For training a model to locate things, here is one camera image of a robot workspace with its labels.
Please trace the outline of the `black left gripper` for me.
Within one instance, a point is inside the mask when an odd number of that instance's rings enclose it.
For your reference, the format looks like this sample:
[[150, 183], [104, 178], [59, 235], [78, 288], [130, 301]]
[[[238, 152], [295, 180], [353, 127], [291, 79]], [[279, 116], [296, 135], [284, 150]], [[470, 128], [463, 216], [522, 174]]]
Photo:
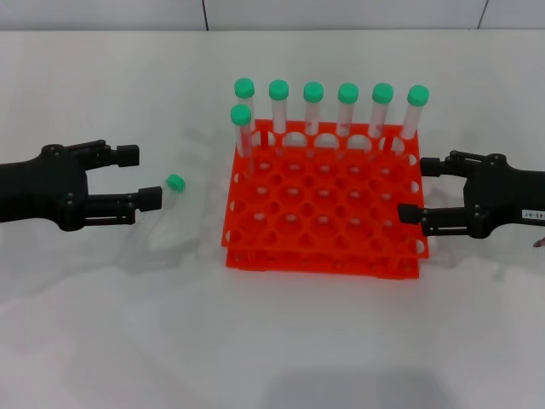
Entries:
[[135, 212], [160, 210], [161, 187], [136, 193], [89, 195], [85, 168], [137, 166], [137, 145], [112, 148], [104, 140], [64, 147], [47, 145], [37, 157], [0, 164], [0, 223], [54, 222], [66, 232], [86, 225], [132, 225]]

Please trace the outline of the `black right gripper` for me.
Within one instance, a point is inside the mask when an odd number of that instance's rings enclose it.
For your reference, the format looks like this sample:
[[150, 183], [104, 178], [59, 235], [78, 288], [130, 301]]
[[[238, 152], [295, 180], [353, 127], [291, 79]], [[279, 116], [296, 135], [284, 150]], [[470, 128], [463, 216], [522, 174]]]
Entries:
[[545, 171], [516, 169], [500, 153], [478, 155], [455, 150], [444, 160], [421, 158], [420, 171], [422, 176], [467, 178], [463, 187], [465, 209], [398, 205], [399, 221], [420, 225], [424, 236], [485, 239], [507, 224], [545, 227]]

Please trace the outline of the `clear test tube green cap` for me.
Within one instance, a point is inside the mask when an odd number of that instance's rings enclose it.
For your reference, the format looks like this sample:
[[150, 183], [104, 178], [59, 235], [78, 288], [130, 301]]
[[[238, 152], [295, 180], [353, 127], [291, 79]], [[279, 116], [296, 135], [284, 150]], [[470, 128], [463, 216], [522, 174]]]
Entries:
[[141, 215], [136, 231], [139, 239], [149, 240], [155, 231], [159, 231], [159, 228], [166, 223], [169, 214], [174, 210], [185, 189], [186, 182], [181, 176], [168, 175], [162, 185], [160, 208], [144, 212]]
[[246, 137], [246, 145], [252, 146], [252, 135], [255, 131], [255, 86], [250, 78], [239, 78], [234, 83], [234, 93], [238, 98], [238, 104], [246, 105], [250, 110], [250, 131]]
[[336, 134], [340, 142], [346, 142], [350, 136], [355, 104], [359, 98], [359, 88], [354, 83], [341, 84], [338, 89], [339, 111], [336, 122]]
[[320, 103], [324, 98], [324, 87], [319, 82], [308, 82], [303, 89], [303, 97], [306, 102], [305, 132], [307, 135], [307, 157], [314, 156], [312, 138], [318, 134], [320, 123]]
[[393, 86], [378, 83], [372, 91], [373, 107], [370, 115], [368, 135], [371, 139], [380, 140], [386, 126], [389, 104], [393, 99]]
[[283, 79], [275, 79], [269, 84], [268, 92], [272, 103], [272, 131], [278, 140], [275, 152], [279, 157], [282, 157], [284, 150], [282, 143], [287, 133], [289, 85]]
[[235, 127], [236, 147], [243, 167], [242, 174], [249, 180], [254, 173], [254, 154], [251, 132], [251, 110], [245, 104], [231, 108], [231, 120]]
[[413, 85], [408, 91], [407, 107], [401, 128], [392, 137], [387, 136], [383, 144], [383, 152], [393, 152], [395, 140], [410, 141], [415, 138], [421, 120], [423, 108], [429, 99], [429, 89], [424, 85]]

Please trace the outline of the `orange test tube rack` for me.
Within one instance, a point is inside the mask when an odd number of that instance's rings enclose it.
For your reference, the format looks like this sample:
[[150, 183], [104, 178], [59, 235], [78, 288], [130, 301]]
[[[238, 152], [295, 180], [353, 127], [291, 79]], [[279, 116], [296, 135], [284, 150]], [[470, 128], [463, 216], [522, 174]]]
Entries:
[[366, 124], [347, 137], [327, 122], [316, 135], [301, 121], [283, 135], [269, 119], [255, 125], [251, 156], [232, 164], [221, 238], [229, 268], [418, 277], [427, 239], [397, 212], [423, 203], [417, 139], [395, 124], [379, 138]]

